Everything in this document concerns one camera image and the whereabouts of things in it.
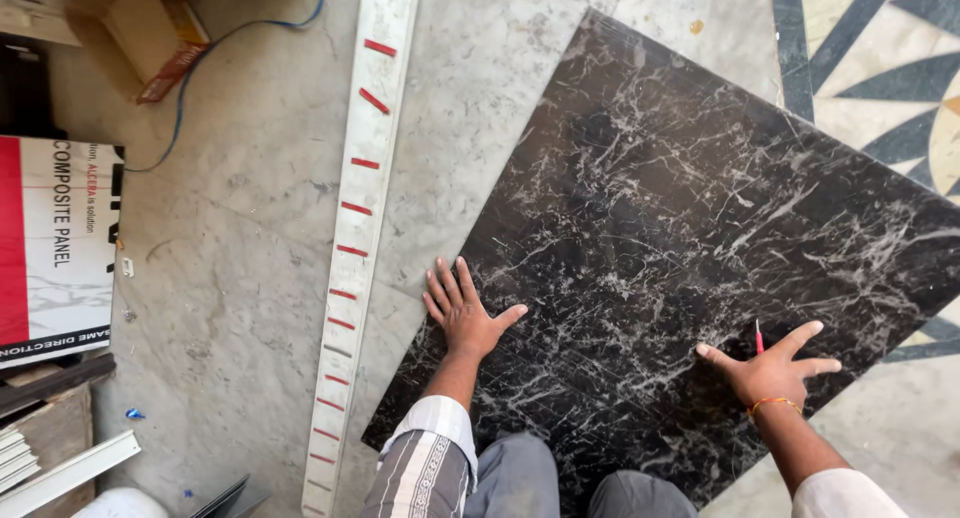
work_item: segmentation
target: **cardboard box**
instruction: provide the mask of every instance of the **cardboard box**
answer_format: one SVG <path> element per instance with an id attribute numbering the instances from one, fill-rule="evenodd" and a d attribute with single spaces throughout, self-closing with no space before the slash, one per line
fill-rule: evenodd
<path id="1" fill-rule="evenodd" d="M 0 368 L 110 344 L 123 156 L 0 136 Z"/>
<path id="2" fill-rule="evenodd" d="M 210 47 L 186 0 L 70 0 L 66 21 L 121 94 L 159 102 Z"/>

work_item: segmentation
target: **red pen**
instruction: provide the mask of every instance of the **red pen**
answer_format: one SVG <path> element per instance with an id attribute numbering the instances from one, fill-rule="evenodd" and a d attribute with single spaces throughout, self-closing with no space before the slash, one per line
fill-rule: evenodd
<path id="1" fill-rule="evenodd" d="M 759 355 L 763 353 L 763 335 L 761 334 L 761 320 L 755 319 L 753 322 L 756 324 L 756 354 Z"/>

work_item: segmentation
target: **cable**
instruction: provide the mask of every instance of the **cable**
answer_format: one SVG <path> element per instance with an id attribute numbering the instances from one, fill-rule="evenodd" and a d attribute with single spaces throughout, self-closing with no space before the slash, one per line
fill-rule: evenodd
<path id="1" fill-rule="evenodd" d="M 167 146 L 167 150 L 163 151 L 163 155 L 160 156 L 160 159 L 157 160 L 156 163 L 154 163 L 150 167 L 145 167 L 143 169 L 131 169 L 129 167 L 125 167 L 124 169 L 126 169 L 126 171 L 130 171 L 133 173 L 142 173 L 145 171 L 152 171 L 157 166 L 163 164 L 163 161 L 165 161 L 167 157 L 170 156 L 170 152 L 174 150 L 174 145 L 177 144 L 177 138 L 180 137 L 180 127 L 181 127 L 181 123 L 184 121 L 184 94 L 186 93 L 187 84 L 190 83 L 190 76 L 193 75 L 194 70 L 197 70 L 197 67 L 200 65 L 200 63 L 205 58 L 207 58 L 208 55 L 210 55 L 210 52 L 213 51 L 217 46 L 220 46 L 224 40 L 230 38 L 231 36 L 236 34 L 238 31 L 242 29 L 246 29 L 247 27 L 250 27 L 252 25 L 257 25 L 258 23 L 268 23 L 270 25 L 279 25 L 281 27 L 288 27 L 292 29 L 303 28 L 303 27 L 306 27 L 306 25 L 309 25 L 312 21 L 317 19 L 317 17 L 320 15 L 321 8 L 324 8 L 324 0 L 318 0 L 317 8 L 313 9 L 313 13 L 311 13 L 309 17 L 307 17 L 303 21 L 300 21 L 299 23 L 295 23 L 293 21 L 279 21 L 277 19 L 258 19 L 256 21 L 247 21 L 243 25 L 240 25 L 239 27 L 233 29 L 232 31 L 211 41 L 210 46 L 207 47 L 205 51 L 203 51 L 197 56 L 197 59 L 194 60 L 193 64 L 190 64 L 190 67 L 186 70 L 186 73 L 183 74 L 183 83 L 180 84 L 179 92 L 176 94 L 176 120 L 174 121 L 174 134 L 170 138 L 170 145 Z"/>

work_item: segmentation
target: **gray trousers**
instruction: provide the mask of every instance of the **gray trousers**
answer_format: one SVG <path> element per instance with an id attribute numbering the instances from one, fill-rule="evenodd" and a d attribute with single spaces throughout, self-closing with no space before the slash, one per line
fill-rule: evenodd
<path id="1" fill-rule="evenodd" d="M 497 440 L 479 457 L 477 491 L 463 518 L 557 518 L 560 491 L 550 449 L 529 433 Z M 587 518 L 697 518 L 672 482 L 639 471 L 617 471 L 600 482 Z"/>

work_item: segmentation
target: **white sleeve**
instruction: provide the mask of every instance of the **white sleeve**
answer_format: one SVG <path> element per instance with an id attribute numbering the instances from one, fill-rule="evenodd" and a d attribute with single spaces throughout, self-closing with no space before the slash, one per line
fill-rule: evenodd
<path id="1" fill-rule="evenodd" d="M 420 398 L 407 415 L 393 431 L 393 435 L 380 450 L 380 458 L 376 469 L 380 470 L 390 448 L 397 438 L 414 430 L 423 430 L 438 436 L 443 436 L 460 448 L 469 463 L 469 479 L 466 493 L 473 494 L 477 487 L 477 454 L 474 447 L 474 431 L 471 429 L 471 415 L 460 404 L 449 396 L 432 395 Z"/>
<path id="2" fill-rule="evenodd" d="M 870 477 L 855 469 L 810 475 L 793 497 L 793 518 L 908 518 Z"/>

